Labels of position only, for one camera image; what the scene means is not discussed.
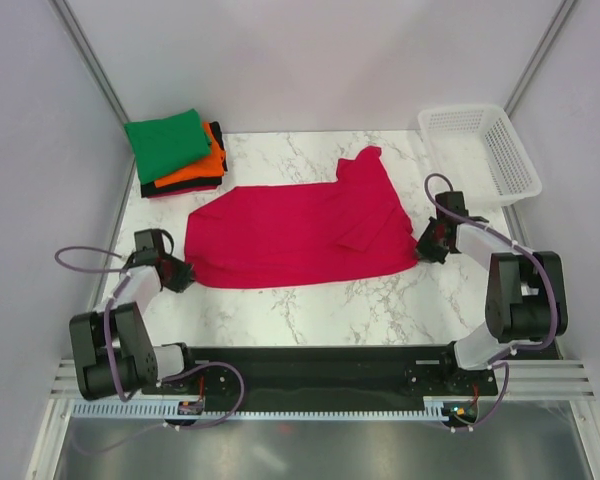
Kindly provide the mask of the red t-shirt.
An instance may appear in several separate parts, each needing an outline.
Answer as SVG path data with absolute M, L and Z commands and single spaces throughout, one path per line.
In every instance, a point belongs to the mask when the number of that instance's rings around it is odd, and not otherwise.
M 198 283 L 258 289 L 353 281 L 416 266 L 411 220 L 377 146 L 339 159 L 333 182 L 240 186 L 188 217 Z

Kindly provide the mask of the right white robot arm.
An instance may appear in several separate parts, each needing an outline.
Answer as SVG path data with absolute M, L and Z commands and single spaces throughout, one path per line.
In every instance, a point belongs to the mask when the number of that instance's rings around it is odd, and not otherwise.
M 565 282 L 557 253 L 521 246 L 481 217 L 459 223 L 448 216 L 429 219 L 416 252 L 419 260 L 440 264 L 450 254 L 463 254 L 488 274 L 485 320 L 452 343 L 453 359 L 438 368 L 445 391 L 461 393 L 473 383 L 473 370 L 522 350 L 543 350 L 566 332 Z

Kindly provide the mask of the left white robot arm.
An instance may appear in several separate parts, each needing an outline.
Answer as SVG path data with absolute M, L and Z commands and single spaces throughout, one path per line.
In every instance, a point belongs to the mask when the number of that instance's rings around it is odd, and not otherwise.
M 163 381 L 178 393 L 199 382 L 199 369 L 185 360 L 185 345 L 155 346 L 143 315 L 163 290 L 182 293 L 194 283 L 191 265 L 170 254 L 134 253 L 118 283 L 95 309 L 69 322 L 79 391 L 88 401 L 134 392 Z

